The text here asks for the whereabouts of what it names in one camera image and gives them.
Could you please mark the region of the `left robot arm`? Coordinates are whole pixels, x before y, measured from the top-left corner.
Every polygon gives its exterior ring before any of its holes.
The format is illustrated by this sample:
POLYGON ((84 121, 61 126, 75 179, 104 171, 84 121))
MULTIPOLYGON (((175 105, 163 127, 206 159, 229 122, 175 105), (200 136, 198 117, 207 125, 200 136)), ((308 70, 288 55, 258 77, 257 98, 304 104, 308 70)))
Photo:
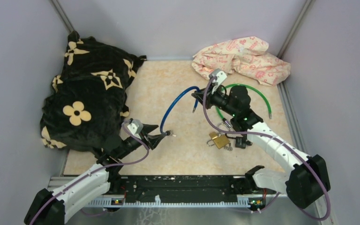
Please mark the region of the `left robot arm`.
POLYGON ((46 188, 40 190, 23 222, 26 225, 64 225, 76 212, 95 198, 107 192, 116 194, 121 190, 122 182, 114 177, 115 169, 142 162, 163 138, 173 134, 171 130, 167 130, 159 135, 149 135, 148 126, 136 119, 123 122, 122 128, 132 141, 146 149, 145 156, 130 163, 107 165, 95 163, 65 185, 52 191, 46 188))

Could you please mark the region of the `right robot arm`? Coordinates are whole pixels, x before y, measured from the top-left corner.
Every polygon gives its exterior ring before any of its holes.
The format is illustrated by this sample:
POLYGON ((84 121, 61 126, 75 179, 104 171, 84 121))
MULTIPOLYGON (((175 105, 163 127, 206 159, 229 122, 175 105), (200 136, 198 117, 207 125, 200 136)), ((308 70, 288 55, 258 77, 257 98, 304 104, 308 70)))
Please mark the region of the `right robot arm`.
POLYGON ((208 87, 195 91, 192 97, 201 103, 204 111, 216 106, 231 115, 231 134, 246 136, 248 141, 259 146, 283 168, 283 172, 276 172, 256 166, 247 173, 247 191, 258 193, 262 188, 275 190, 286 194, 301 209, 320 197, 324 197, 330 206, 330 181, 324 158, 318 154, 310 156, 278 136, 252 110, 246 87, 236 85, 229 94, 208 87))

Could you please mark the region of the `small brass padlock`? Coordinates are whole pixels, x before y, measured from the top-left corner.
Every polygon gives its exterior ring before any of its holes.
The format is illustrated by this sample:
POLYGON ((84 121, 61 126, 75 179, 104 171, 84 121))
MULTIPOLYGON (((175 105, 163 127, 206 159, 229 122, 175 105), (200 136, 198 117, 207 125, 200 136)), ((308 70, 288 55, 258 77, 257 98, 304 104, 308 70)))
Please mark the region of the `small brass padlock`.
POLYGON ((206 142, 207 146, 212 147, 216 145, 215 140, 220 136, 220 133, 217 132, 210 132, 209 133, 209 140, 206 142))

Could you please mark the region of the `large brass padlock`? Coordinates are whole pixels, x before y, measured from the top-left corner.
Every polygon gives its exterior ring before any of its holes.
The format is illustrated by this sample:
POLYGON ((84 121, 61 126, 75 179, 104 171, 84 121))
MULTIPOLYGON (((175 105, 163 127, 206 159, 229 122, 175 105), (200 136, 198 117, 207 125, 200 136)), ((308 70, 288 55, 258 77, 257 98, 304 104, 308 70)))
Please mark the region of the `large brass padlock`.
POLYGON ((217 132, 220 133, 220 136, 215 140, 216 147, 218 149, 224 148, 227 151, 232 151, 232 145, 230 139, 226 136, 226 133, 223 132, 217 132))

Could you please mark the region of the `crumpled printed paper bag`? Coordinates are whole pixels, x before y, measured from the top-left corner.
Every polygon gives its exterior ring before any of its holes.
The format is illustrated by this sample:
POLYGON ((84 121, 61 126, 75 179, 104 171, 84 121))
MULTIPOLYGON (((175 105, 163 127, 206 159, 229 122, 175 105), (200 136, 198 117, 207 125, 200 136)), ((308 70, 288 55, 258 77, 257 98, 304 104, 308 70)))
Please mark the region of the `crumpled printed paper bag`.
POLYGON ((269 43, 258 37, 244 37, 207 46, 198 51, 192 68, 206 80, 215 69, 238 73, 260 85, 276 86, 291 74, 291 64, 268 52, 269 43))

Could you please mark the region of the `black padlock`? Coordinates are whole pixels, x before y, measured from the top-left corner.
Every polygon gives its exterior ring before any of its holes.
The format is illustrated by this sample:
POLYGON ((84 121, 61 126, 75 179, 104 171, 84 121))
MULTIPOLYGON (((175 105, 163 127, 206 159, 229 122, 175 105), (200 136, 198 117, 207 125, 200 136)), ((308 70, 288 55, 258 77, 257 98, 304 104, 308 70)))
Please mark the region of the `black padlock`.
POLYGON ((245 149, 248 146, 252 146, 252 144, 246 136, 235 137, 234 145, 236 148, 245 149))

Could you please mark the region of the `black floral blanket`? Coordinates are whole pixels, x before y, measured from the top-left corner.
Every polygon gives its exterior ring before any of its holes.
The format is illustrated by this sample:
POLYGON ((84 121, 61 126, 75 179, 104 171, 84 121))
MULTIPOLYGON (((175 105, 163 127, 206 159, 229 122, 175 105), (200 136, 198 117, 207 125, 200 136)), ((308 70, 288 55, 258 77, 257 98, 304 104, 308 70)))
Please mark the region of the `black floral blanket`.
POLYGON ((52 94, 44 100, 40 133, 51 149, 101 150, 120 133, 130 114, 127 89, 147 60, 118 47, 67 37, 63 68, 52 80, 52 94))

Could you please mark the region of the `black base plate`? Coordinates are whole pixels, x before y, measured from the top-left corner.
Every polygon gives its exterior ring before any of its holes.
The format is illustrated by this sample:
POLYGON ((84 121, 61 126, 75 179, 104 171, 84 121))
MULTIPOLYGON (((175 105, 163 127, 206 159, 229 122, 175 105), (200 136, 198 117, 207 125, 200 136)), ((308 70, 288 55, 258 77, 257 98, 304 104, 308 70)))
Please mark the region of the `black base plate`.
POLYGON ((107 194, 121 195, 125 203, 236 203, 241 195, 275 194, 243 175, 118 175, 109 181, 107 194))

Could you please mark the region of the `aluminium frame rail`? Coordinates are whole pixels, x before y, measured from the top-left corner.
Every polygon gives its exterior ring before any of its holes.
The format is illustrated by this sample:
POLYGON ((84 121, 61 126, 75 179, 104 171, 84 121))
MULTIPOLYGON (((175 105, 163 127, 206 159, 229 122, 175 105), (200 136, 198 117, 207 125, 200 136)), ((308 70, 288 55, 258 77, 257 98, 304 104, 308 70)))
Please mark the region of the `aluminium frame rail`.
POLYGON ((252 185, 249 176, 92 176, 65 194, 76 206, 121 207, 230 207, 262 210, 272 190, 252 185))

